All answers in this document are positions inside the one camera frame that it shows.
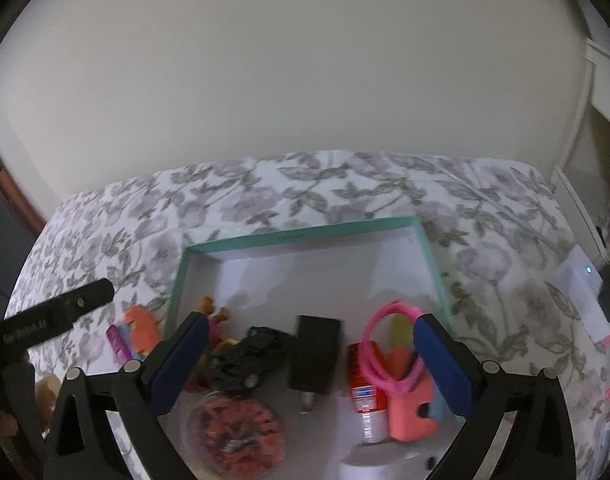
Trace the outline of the gloved human hand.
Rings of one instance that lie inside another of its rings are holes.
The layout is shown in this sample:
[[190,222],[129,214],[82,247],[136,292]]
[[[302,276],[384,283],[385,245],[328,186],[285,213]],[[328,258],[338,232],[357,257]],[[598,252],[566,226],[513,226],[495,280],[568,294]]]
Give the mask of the gloved human hand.
[[18,433],[18,425],[16,419],[0,410],[0,448],[9,460],[13,458],[13,452],[10,450],[11,439]]

